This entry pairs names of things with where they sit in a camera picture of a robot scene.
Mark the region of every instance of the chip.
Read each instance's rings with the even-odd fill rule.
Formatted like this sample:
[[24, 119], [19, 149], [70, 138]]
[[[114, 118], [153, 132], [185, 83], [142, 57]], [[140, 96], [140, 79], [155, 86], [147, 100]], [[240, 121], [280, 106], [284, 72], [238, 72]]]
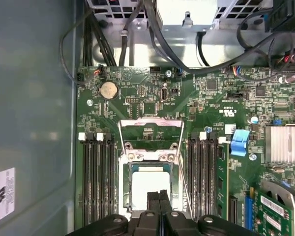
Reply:
[[195, 120], [195, 119], [196, 119], [196, 115], [190, 115], [190, 116], [189, 116], [189, 119], [190, 119], [190, 120]]
[[197, 112], [197, 108], [196, 107], [189, 107], [189, 112], [190, 113], [196, 113]]
[[208, 80], [206, 87], [207, 87], [207, 90], [217, 90], [217, 81]]
[[256, 97], [264, 97], [266, 95], [266, 87], [265, 86], [257, 86], [256, 87]]
[[223, 188], [223, 180], [222, 180], [220, 177], [217, 179], [217, 186], [218, 186], [220, 189]]
[[178, 88], [172, 88], [171, 95], [178, 95]]
[[223, 211], [223, 208], [221, 205], [218, 205], [218, 208], [217, 208], [217, 214], [219, 217], [222, 217], [222, 211]]
[[259, 131], [259, 129], [260, 129], [260, 125], [258, 125], [258, 124], [252, 124], [250, 126], [250, 130], [253, 132], [257, 132], [257, 131]]

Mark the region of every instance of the ram slot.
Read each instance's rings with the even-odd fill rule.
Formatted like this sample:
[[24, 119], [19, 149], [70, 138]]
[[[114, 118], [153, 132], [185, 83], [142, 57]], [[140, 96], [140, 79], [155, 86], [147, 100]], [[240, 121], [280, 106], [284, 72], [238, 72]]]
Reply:
[[98, 187], [97, 187], [97, 220], [106, 216], [105, 203], [106, 203], [106, 144], [104, 141], [97, 141], [97, 173], [98, 173]]
[[114, 164], [115, 164], [115, 155], [114, 155], [114, 137], [111, 134], [106, 134], [106, 146], [107, 146], [107, 178], [108, 180], [108, 187], [107, 187], [107, 205], [108, 205], [108, 215], [114, 213], [114, 187], [115, 187], [115, 170], [114, 170]]
[[98, 220], [98, 163], [97, 163], [97, 155], [98, 155], [98, 144], [95, 142], [94, 144], [94, 152], [92, 156], [92, 172], [91, 172], [91, 178], [92, 178], [92, 222]]
[[201, 140], [200, 141], [200, 148], [199, 148], [199, 170], [201, 170], [200, 173], [200, 211], [201, 215], [208, 214], [208, 189], [209, 189], [209, 182], [208, 182], [208, 174], [209, 169], [207, 168], [208, 163], [208, 148], [207, 148], [207, 141]]
[[199, 191], [200, 185], [200, 172], [199, 172], [199, 139], [195, 137], [197, 134], [191, 134], [188, 146], [188, 193], [190, 196], [192, 215], [194, 220], [198, 220], [200, 216], [199, 206]]
[[207, 159], [207, 170], [208, 170], [208, 212], [207, 214], [216, 215], [216, 166], [217, 166], [217, 152], [218, 152], [218, 141], [217, 139], [209, 139], [208, 144], [208, 159]]
[[83, 146], [83, 225], [93, 221], [92, 215], [92, 160], [94, 154], [93, 140], [87, 140]]

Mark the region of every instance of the blue latch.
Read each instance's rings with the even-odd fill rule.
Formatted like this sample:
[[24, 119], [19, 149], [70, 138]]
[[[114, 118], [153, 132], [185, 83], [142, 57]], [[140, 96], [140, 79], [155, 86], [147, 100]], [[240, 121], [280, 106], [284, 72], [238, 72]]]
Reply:
[[231, 155], [245, 156], [246, 145], [250, 131], [245, 129], [237, 129], [231, 141]]

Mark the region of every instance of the sticker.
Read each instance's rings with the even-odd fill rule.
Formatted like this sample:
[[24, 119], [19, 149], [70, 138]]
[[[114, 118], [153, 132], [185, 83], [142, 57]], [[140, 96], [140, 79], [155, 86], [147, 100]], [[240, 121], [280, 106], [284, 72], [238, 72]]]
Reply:
[[15, 168], [0, 172], [0, 220], [14, 211]]
[[284, 209], [274, 202], [261, 196], [261, 203], [284, 217]]
[[234, 134], [236, 130], [236, 124], [226, 124], [224, 130], [225, 134]]
[[269, 222], [271, 225], [273, 225], [275, 228], [277, 228], [279, 231], [281, 231], [281, 225], [273, 220], [270, 216], [265, 215], [267, 222]]

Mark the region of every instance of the screw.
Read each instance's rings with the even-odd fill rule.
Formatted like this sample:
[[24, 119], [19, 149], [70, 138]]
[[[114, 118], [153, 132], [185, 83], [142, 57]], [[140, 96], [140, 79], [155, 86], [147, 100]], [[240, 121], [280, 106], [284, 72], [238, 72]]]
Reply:
[[93, 100], [92, 99], [87, 100], [87, 105], [92, 106], [93, 105]]
[[169, 161], [175, 161], [174, 155], [172, 155], [172, 154], [168, 155], [168, 160]]
[[166, 72], [165, 72], [165, 75], [169, 78], [169, 77], [171, 77], [172, 76], [172, 71], [171, 70], [167, 70]]
[[137, 27], [138, 30], [142, 29], [142, 25], [141, 25], [141, 23], [138, 22], [137, 25], [136, 25], [136, 27]]
[[213, 219], [212, 219], [211, 217], [206, 217], [206, 218], [205, 218], [205, 221], [206, 221], [207, 223], [213, 223]]
[[121, 219], [116, 218], [116, 219], [114, 219], [114, 222], [115, 222], [115, 223], [120, 223], [120, 222], [121, 222]]
[[133, 154], [129, 154], [129, 155], [128, 155], [128, 159], [129, 159], [129, 160], [133, 160], [133, 159], [134, 159], [134, 155], [133, 155]]
[[178, 214], [178, 212], [173, 211], [173, 212], [171, 213], [171, 216], [172, 216], [172, 217], [177, 217], [177, 216], [179, 216], [179, 214]]
[[250, 154], [250, 155], [249, 155], [249, 160], [251, 160], [251, 161], [255, 161], [255, 160], [257, 160], [257, 155], [254, 154], [254, 153]]

